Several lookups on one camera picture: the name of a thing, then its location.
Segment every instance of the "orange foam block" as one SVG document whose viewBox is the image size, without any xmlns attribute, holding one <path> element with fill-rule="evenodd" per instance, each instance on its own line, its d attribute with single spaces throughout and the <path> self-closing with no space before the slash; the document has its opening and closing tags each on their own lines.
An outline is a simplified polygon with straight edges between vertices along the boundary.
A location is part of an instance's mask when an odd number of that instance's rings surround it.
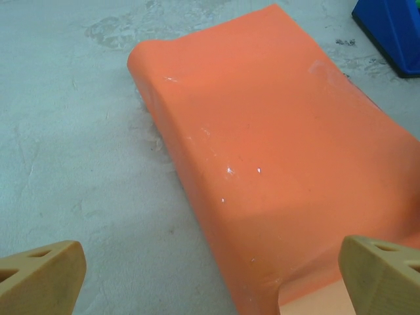
<svg viewBox="0 0 420 315">
<path fill-rule="evenodd" d="M 419 241 L 420 145 L 277 5 L 129 71 L 242 315 L 340 278 L 347 234 Z"/>
</svg>

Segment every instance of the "gray concrete floor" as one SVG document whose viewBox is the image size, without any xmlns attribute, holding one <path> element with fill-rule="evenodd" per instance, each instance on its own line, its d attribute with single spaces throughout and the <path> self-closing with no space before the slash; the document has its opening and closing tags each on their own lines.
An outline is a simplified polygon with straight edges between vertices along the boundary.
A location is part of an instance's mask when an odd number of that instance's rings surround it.
<svg viewBox="0 0 420 315">
<path fill-rule="evenodd" d="M 0 256 L 79 240 L 79 315 L 235 314 L 126 61 L 273 2 L 420 136 L 420 81 L 395 76 L 356 0 L 0 0 Z"/>
</svg>

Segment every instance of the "blue container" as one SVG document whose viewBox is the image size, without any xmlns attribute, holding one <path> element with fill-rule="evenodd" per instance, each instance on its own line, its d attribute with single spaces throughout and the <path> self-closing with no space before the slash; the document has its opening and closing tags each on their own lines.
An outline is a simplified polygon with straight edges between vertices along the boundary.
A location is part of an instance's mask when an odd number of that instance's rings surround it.
<svg viewBox="0 0 420 315">
<path fill-rule="evenodd" d="M 400 77 L 420 77 L 416 0 L 359 0 L 352 15 Z"/>
</svg>

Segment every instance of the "orange pad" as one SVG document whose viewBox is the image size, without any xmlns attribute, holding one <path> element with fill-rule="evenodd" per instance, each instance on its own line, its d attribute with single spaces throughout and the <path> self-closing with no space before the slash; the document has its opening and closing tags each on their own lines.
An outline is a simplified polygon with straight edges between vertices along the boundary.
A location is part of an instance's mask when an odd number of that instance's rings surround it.
<svg viewBox="0 0 420 315">
<path fill-rule="evenodd" d="M 419 143 L 279 6 L 140 43 L 128 68 L 240 314 L 338 280 L 347 234 L 419 239 Z"/>
</svg>

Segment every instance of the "concrete surface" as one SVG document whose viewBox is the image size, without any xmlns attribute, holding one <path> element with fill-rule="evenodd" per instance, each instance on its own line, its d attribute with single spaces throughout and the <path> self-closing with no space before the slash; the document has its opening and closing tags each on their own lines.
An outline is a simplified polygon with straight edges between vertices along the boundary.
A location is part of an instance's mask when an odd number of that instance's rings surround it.
<svg viewBox="0 0 420 315">
<path fill-rule="evenodd" d="M 79 315 L 235 314 L 126 61 L 273 2 L 420 136 L 419 81 L 357 28 L 356 0 L 0 0 L 0 256 L 79 240 Z"/>
</svg>

